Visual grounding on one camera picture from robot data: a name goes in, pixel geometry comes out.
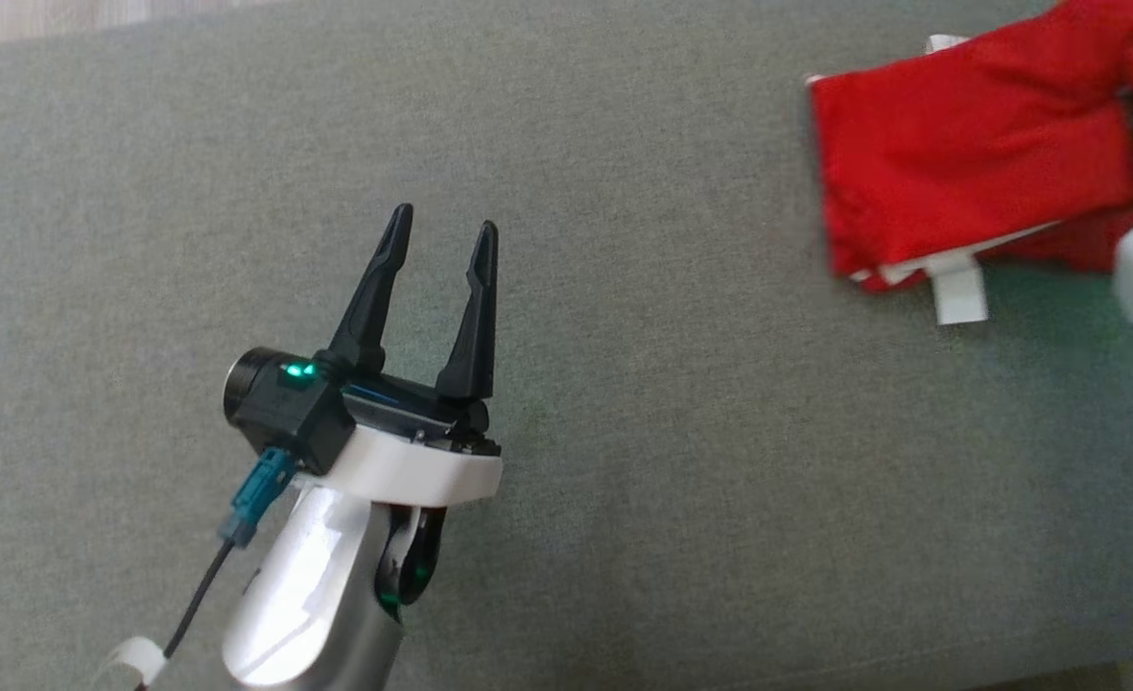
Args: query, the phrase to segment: gray fabric surface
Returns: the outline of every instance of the gray fabric surface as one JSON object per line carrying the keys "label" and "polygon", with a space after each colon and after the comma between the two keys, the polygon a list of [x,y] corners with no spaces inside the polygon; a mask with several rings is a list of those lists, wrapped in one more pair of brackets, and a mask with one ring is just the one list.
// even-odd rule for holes
{"label": "gray fabric surface", "polygon": [[[995,321],[938,330],[926,289],[833,279],[800,87],[1043,6],[304,1],[0,48],[0,690],[83,688],[171,633],[252,462],[224,372],[324,342],[401,201],[398,375],[437,372],[475,231],[504,232],[508,474],[452,512],[393,690],[1133,656],[1107,280],[1000,267]],[[278,523],[159,688],[225,688]]]}

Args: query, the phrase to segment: red cloth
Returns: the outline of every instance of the red cloth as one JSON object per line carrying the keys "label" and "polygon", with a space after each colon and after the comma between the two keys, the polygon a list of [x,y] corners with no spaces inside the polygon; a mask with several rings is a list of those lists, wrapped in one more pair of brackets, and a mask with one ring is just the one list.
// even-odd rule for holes
{"label": "red cloth", "polygon": [[1126,86],[1133,0],[1066,0],[812,84],[835,272],[874,271],[864,287],[883,290],[878,266],[1062,220],[986,255],[1110,271],[1133,227]]}

